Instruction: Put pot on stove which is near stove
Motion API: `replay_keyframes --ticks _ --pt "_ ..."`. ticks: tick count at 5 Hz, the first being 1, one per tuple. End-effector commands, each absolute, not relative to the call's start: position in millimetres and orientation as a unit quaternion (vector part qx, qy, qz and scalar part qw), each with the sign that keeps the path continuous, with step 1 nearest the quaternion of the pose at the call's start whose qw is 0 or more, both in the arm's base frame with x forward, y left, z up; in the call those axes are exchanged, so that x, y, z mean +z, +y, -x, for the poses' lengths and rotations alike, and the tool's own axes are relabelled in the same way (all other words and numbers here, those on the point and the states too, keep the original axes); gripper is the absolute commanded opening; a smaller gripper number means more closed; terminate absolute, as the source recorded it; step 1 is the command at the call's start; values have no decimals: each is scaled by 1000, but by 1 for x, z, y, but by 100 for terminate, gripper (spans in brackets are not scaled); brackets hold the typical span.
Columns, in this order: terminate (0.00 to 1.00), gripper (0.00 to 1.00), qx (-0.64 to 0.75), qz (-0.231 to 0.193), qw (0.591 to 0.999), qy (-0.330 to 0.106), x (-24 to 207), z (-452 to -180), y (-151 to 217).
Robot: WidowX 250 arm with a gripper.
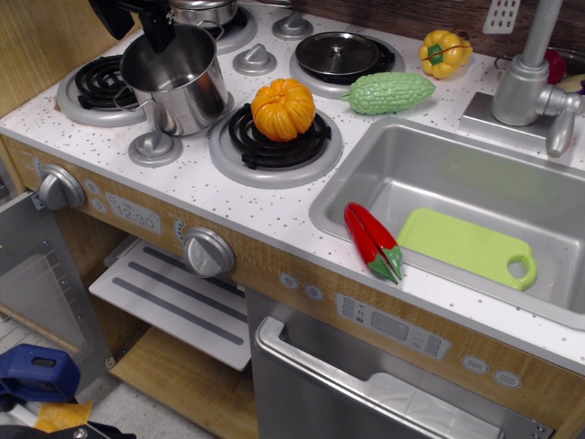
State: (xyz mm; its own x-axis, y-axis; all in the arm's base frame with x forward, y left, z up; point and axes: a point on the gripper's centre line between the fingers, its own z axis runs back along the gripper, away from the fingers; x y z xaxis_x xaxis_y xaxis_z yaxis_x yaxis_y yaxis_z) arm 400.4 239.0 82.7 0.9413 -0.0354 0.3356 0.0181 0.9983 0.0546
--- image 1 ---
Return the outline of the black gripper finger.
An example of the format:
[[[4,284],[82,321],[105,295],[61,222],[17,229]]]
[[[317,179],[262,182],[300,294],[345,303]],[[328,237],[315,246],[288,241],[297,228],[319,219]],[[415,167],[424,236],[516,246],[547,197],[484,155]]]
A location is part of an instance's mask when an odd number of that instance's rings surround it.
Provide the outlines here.
[[[175,38],[175,15],[167,1],[144,1],[138,16],[155,53],[161,53]]]
[[[142,11],[142,2],[135,0],[90,0],[89,4],[108,32],[117,40],[121,40],[133,28],[132,13]]]

